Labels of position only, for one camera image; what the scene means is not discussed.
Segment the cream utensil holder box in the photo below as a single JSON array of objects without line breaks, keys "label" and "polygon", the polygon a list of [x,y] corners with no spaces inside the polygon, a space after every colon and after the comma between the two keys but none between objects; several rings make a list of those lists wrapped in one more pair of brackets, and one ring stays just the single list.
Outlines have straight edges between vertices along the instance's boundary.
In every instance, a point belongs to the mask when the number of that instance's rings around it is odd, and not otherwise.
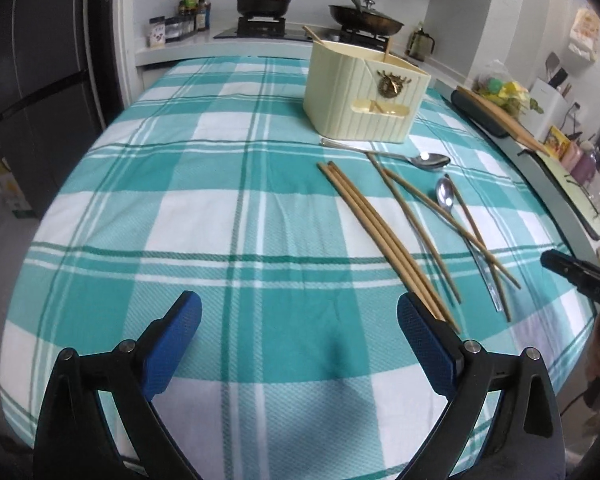
[{"label": "cream utensil holder box", "polygon": [[322,40],[312,46],[303,109],[325,138],[401,144],[430,80],[403,58]]}]

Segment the plastic bag of sponges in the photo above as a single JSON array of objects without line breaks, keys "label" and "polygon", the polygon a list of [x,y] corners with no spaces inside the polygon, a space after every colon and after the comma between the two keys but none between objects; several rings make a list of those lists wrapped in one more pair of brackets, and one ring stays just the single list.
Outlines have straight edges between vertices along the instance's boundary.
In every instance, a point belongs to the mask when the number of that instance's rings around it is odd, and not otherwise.
[{"label": "plastic bag of sponges", "polygon": [[516,81],[499,60],[483,67],[472,84],[472,90],[515,119],[528,112],[544,114],[539,102],[530,96],[529,90]]}]

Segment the wooden chopstick four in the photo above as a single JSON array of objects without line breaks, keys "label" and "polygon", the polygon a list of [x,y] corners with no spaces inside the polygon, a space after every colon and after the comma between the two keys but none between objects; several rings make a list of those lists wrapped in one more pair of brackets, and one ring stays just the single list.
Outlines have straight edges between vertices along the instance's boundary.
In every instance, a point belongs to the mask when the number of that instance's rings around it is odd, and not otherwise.
[{"label": "wooden chopstick four", "polygon": [[511,274],[509,272],[509,270],[506,269],[506,266],[504,266],[504,264],[501,263],[501,261],[498,260],[498,258],[496,258],[492,254],[492,252],[490,252],[490,250],[488,248],[486,248],[486,245],[481,243],[480,240],[478,240],[478,238],[475,237],[474,234],[471,234],[471,232],[469,232],[468,229],[465,229],[464,226],[462,226],[460,224],[460,222],[456,221],[453,218],[452,214],[450,214],[449,212],[446,212],[440,205],[438,205],[436,202],[434,202],[431,198],[429,198],[423,192],[420,192],[418,188],[415,188],[414,185],[412,185],[410,182],[407,182],[407,180],[405,180],[404,178],[402,178],[401,176],[399,176],[392,170],[389,170],[389,169],[385,169],[385,170],[386,170],[386,173],[388,174],[388,176],[394,182],[396,182],[397,184],[400,184],[402,186],[402,188],[405,188],[407,190],[407,192],[414,195],[420,202],[422,202],[424,205],[426,205],[429,209],[435,211],[441,218],[443,218],[446,222],[448,222],[450,226],[452,226],[454,229],[456,229],[456,232],[458,234],[460,234],[462,237],[464,237],[465,240],[468,240],[468,242],[470,244],[473,244],[475,246],[475,248],[477,248],[478,251],[482,253],[483,258],[485,258],[488,263],[491,263],[492,266],[495,266],[498,270],[500,270],[501,274],[503,274],[516,288],[521,289],[520,284],[518,283],[516,278],[513,276],[513,274]]}]

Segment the white knife block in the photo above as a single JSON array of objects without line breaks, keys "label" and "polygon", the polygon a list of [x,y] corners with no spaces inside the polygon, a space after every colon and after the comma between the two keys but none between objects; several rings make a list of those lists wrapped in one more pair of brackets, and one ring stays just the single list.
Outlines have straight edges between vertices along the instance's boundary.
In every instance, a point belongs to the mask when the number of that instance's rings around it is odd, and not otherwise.
[{"label": "white knife block", "polygon": [[518,120],[535,140],[543,143],[550,128],[559,127],[565,119],[568,103],[547,82],[536,78],[529,91],[529,106],[520,110]]}]

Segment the dark rolled mat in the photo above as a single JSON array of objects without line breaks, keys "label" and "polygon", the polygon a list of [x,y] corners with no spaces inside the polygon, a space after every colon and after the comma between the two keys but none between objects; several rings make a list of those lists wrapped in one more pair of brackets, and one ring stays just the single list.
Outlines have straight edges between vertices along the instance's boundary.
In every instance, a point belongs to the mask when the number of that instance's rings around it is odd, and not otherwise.
[{"label": "dark rolled mat", "polygon": [[473,99],[465,96],[460,90],[451,93],[451,103],[465,118],[470,119],[475,125],[489,133],[494,138],[508,138],[507,131],[485,112]]}]

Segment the wooden chopstick three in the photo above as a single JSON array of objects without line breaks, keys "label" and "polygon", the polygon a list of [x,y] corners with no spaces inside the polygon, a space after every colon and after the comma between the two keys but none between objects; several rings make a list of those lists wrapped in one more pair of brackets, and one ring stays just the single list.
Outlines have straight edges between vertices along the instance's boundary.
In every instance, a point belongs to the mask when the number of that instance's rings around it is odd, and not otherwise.
[{"label": "wooden chopstick three", "polygon": [[460,304],[462,302],[462,298],[460,298],[460,291],[457,289],[453,279],[451,278],[451,274],[449,272],[448,267],[443,262],[440,254],[438,253],[436,246],[434,246],[434,243],[432,242],[430,236],[427,234],[424,227],[420,224],[420,222],[416,218],[414,212],[411,210],[411,207],[408,206],[407,201],[401,195],[401,193],[398,191],[398,188],[393,183],[393,180],[388,176],[388,174],[386,173],[386,170],[384,168],[382,168],[381,164],[377,161],[375,156],[371,152],[366,152],[366,157],[370,160],[370,162],[372,163],[374,168],[377,170],[378,174],[380,174],[381,179],[385,182],[385,185],[388,186],[389,190],[391,191],[391,194],[394,196],[396,201],[399,203],[408,222],[411,223],[411,226],[417,232],[418,237],[424,243],[424,245],[428,249],[428,252],[430,252],[430,255],[432,255],[432,258],[434,258],[434,262],[437,263],[437,266],[438,266],[439,270],[441,271],[441,273],[446,281],[446,284],[449,285],[449,288],[451,289],[451,292],[453,293],[455,299]]}]

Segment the wooden cutting board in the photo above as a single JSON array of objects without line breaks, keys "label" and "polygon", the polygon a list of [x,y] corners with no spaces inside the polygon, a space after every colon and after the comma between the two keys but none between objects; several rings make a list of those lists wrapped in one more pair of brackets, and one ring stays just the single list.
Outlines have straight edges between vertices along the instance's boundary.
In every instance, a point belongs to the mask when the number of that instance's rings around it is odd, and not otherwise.
[{"label": "wooden cutting board", "polygon": [[509,136],[511,136],[516,142],[522,144],[526,148],[530,148],[532,151],[540,152],[545,155],[549,155],[548,149],[535,139],[531,133],[524,128],[515,118],[510,116],[501,107],[498,107],[491,101],[488,101],[483,96],[479,96],[478,93],[473,92],[465,87],[457,86],[452,93],[452,98],[461,99],[471,103],[480,113],[486,118],[498,125],[504,130]]}]

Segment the teal plaid tablecloth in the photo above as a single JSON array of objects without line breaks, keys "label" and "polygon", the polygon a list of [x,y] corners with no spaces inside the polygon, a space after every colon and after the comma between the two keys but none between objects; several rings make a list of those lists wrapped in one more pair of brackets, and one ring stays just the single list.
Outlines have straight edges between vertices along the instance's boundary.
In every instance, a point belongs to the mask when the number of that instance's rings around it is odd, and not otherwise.
[{"label": "teal plaid tablecloth", "polygon": [[3,413],[32,444],[57,353],[136,338],[186,290],[204,305],[156,397],[207,479],[390,479],[441,414],[396,320],[404,287],[321,173],[334,162],[427,274],[466,338],[540,350],[560,388],[593,325],[588,300],[545,271],[565,241],[527,183],[442,97],[383,152],[441,153],[486,247],[516,278],[494,309],[457,232],[398,188],[449,285],[366,155],[321,146],[296,58],[194,58],[102,134],[46,212],[4,329]]}]

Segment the wooden chopstick nine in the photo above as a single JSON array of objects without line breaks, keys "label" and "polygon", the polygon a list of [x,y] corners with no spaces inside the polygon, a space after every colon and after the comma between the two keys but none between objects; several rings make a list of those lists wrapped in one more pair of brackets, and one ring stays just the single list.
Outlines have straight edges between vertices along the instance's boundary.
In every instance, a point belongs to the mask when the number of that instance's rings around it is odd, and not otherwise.
[{"label": "wooden chopstick nine", "polygon": [[384,57],[382,58],[382,62],[384,62],[384,63],[389,62],[389,56],[390,56],[390,51],[391,51],[391,47],[392,47],[392,40],[393,40],[392,37],[388,37],[388,39],[387,39],[385,51],[384,51]]}]

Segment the glass pitcher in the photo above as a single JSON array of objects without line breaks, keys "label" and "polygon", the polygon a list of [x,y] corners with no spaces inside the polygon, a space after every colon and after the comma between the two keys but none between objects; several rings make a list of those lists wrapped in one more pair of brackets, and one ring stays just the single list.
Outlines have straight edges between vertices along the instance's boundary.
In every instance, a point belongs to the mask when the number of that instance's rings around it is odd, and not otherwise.
[{"label": "glass pitcher", "polygon": [[416,61],[425,62],[434,53],[436,40],[424,31],[424,23],[420,22],[408,40],[406,55]]}]

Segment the black gas stove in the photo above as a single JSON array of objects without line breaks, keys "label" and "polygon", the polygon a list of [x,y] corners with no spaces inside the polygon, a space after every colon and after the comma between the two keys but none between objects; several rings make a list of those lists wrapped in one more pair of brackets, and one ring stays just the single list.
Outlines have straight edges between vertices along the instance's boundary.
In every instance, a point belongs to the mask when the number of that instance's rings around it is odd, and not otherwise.
[{"label": "black gas stove", "polygon": [[[344,27],[311,26],[321,40],[356,44],[366,48],[384,50],[389,36],[363,32]],[[301,24],[287,23],[284,18],[238,18],[237,25],[219,32],[214,39],[273,39],[311,42],[310,35]]]}]

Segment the wooden chopstick five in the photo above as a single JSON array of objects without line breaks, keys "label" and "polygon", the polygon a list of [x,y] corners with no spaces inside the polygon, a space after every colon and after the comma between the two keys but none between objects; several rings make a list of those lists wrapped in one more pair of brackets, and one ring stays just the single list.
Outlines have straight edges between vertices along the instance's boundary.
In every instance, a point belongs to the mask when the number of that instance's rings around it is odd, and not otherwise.
[{"label": "wooden chopstick five", "polygon": [[324,44],[323,40],[321,40],[321,38],[319,36],[317,36],[317,33],[314,32],[311,29],[311,27],[309,27],[308,25],[303,25],[302,29],[306,33],[306,36],[311,38],[311,40],[314,42],[314,44]]}]

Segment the yellow box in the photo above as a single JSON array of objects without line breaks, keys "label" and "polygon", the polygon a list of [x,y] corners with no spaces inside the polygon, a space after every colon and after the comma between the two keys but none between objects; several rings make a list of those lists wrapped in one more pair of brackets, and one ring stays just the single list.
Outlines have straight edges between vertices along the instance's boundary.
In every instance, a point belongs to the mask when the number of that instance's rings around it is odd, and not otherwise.
[{"label": "yellow box", "polygon": [[569,148],[571,141],[562,133],[562,130],[551,126],[544,140],[547,151],[556,159],[561,160]]}]

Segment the spice jar rack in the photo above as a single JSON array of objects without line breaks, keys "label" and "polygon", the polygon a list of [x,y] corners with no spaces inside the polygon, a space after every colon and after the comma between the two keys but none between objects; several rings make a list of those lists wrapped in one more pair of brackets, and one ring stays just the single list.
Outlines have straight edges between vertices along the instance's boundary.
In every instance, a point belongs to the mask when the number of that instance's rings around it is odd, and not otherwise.
[{"label": "spice jar rack", "polygon": [[167,44],[180,42],[193,36],[196,22],[193,15],[163,15],[151,18],[146,27],[146,42],[149,49],[163,48]]}]

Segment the purple cup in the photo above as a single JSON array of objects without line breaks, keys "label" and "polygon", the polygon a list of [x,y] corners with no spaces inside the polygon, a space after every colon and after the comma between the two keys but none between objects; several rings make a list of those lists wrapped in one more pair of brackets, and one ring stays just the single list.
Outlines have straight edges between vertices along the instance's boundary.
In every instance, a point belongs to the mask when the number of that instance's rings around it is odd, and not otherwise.
[{"label": "purple cup", "polygon": [[597,148],[592,142],[584,141],[580,145],[580,149],[582,150],[582,155],[577,165],[571,170],[571,177],[580,185],[586,185],[593,179],[596,173]]}]

